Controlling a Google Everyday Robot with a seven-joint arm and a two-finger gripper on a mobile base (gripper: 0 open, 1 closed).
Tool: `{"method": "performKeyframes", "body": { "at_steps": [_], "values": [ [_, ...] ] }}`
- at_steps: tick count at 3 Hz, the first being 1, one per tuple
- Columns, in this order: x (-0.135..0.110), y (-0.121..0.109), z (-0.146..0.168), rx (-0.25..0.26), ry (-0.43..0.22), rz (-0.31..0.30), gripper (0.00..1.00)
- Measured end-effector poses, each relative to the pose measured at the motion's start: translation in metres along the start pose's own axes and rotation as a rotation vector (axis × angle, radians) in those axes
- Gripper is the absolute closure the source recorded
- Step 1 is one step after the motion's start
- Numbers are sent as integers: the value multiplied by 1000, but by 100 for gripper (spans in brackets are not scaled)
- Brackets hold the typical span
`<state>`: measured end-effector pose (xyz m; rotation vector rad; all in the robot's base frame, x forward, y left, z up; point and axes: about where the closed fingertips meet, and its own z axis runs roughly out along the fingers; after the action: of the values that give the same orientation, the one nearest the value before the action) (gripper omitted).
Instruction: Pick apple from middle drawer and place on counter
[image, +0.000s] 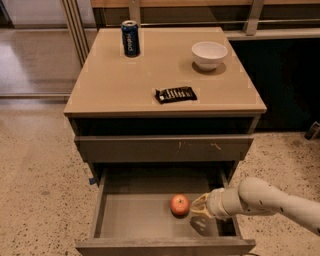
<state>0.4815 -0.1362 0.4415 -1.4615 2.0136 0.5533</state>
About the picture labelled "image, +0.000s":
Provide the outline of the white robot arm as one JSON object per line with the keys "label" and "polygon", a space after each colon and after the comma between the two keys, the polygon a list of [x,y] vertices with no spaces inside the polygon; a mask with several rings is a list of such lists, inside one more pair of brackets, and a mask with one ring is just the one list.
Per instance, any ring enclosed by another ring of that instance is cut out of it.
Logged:
{"label": "white robot arm", "polygon": [[279,213],[320,235],[320,203],[289,195],[256,177],[247,177],[237,187],[218,188],[195,199],[190,210],[209,218],[226,220],[234,215]]}

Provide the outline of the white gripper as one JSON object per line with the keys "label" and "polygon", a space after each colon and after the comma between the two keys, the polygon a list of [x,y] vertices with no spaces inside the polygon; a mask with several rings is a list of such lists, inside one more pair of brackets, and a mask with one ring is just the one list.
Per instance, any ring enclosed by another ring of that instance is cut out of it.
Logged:
{"label": "white gripper", "polygon": [[209,194],[204,193],[191,203],[190,210],[198,215],[204,215],[208,218],[217,218],[226,220],[229,214],[223,207],[222,196],[224,188],[214,189]]}

